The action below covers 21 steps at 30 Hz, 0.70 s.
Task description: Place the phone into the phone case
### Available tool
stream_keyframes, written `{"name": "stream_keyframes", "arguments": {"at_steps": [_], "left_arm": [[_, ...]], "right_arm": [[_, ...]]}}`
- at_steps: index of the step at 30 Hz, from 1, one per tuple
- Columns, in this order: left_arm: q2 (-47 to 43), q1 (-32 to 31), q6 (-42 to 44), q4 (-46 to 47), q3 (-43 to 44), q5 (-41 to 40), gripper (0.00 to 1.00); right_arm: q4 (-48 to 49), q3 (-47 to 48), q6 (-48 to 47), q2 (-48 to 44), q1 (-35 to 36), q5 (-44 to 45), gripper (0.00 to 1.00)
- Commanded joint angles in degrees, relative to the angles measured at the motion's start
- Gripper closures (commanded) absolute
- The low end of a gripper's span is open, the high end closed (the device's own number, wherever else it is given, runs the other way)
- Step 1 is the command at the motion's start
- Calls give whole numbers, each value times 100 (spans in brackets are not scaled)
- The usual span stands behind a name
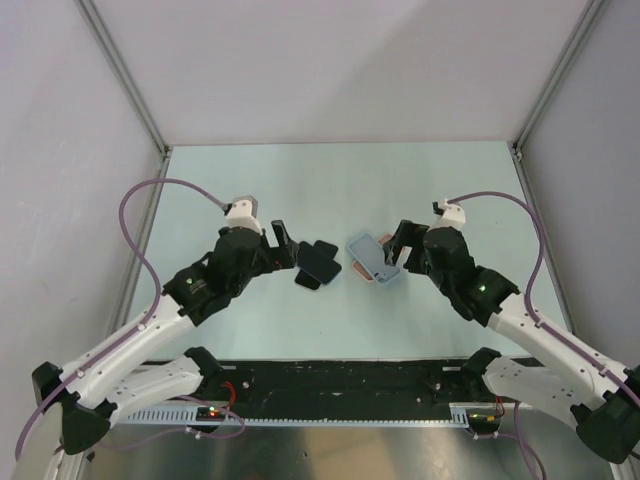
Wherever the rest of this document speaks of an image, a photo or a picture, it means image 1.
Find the blue smartphone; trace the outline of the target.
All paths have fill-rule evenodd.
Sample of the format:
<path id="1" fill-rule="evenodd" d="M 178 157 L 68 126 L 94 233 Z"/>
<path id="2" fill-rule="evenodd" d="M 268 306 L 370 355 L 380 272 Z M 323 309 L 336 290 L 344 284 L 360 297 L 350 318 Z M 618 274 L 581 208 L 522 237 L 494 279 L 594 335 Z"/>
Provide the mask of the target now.
<path id="1" fill-rule="evenodd" d="M 334 259 L 338 249 L 333 244 L 299 244 L 297 265 L 299 269 L 322 285 L 330 284 L 341 272 L 341 265 Z"/>

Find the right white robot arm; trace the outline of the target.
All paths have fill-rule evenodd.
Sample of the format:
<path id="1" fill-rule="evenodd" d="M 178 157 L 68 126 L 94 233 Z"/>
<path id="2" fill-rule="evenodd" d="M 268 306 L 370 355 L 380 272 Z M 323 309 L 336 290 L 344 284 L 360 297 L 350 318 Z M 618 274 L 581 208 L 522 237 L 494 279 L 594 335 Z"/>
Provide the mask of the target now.
<path id="1" fill-rule="evenodd" d="M 610 463 L 633 454 L 639 444 L 638 368 L 597 352 L 527 305 L 513 282 L 475 263 L 458 228 L 403 220 L 383 246 L 386 262 L 396 264 L 404 247 L 410 250 L 404 269 L 429 277 L 463 319 L 510 339 L 550 371 L 528 370 L 482 348 L 461 378 L 469 398 L 483 401 L 494 393 L 525 403 L 573 428 Z"/>

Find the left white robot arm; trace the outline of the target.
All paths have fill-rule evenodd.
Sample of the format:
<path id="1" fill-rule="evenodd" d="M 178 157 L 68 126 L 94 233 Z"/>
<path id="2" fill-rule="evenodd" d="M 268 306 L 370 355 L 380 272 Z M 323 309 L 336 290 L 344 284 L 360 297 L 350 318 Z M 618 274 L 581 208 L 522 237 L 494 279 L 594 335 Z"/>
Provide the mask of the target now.
<path id="1" fill-rule="evenodd" d="M 98 444 L 121 419 L 165 400 L 208 400 L 223 384 L 223 368 L 204 347 L 141 374 L 136 368 L 175 338 L 226 309 L 249 282 L 297 264 L 298 244 L 281 220 L 271 223 L 270 245 L 257 220 L 245 216 L 221 229 L 212 251 L 180 270 L 129 326 L 85 355 L 32 373 L 39 408 L 61 407 L 59 445 L 70 455 Z"/>

